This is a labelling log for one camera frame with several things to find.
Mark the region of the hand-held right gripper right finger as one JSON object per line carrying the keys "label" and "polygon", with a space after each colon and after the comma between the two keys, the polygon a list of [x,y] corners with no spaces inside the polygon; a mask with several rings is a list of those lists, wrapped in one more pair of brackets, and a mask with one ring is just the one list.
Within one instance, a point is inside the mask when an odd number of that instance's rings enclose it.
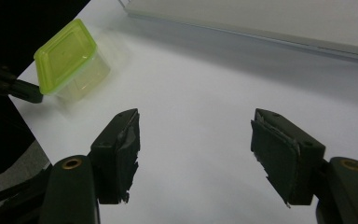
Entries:
{"label": "hand-held right gripper right finger", "polygon": [[310,205],[311,174],[322,166],[325,146],[284,116],[257,108],[251,151],[285,203]]}

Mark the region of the green lidded plastic container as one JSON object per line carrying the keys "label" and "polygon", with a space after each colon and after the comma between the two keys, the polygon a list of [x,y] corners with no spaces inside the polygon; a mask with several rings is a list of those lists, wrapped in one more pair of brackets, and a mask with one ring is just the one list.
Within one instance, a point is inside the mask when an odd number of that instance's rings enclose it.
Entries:
{"label": "green lidded plastic container", "polygon": [[99,47],[80,19],[70,21],[34,54],[43,95],[73,102],[83,98],[110,73]]}

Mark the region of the white wire rack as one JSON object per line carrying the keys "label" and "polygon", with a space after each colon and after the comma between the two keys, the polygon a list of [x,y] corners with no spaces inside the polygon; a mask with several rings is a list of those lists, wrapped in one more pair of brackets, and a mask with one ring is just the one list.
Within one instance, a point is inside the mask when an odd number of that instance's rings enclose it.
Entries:
{"label": "white wire rack", "polygon": [[358,0],[118,0],[124,10],[358,59]]}

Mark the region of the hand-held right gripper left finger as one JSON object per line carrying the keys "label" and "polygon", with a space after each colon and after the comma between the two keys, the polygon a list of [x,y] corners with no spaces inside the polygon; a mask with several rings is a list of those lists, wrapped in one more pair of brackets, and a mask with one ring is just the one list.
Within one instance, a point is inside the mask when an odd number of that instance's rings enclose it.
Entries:
{"label": "hand-held right gripper left finger", "polygon": [[137,108],[115,115],[91,144],[89,158],[100,204],[127,203],[139,167],[140,114]]}

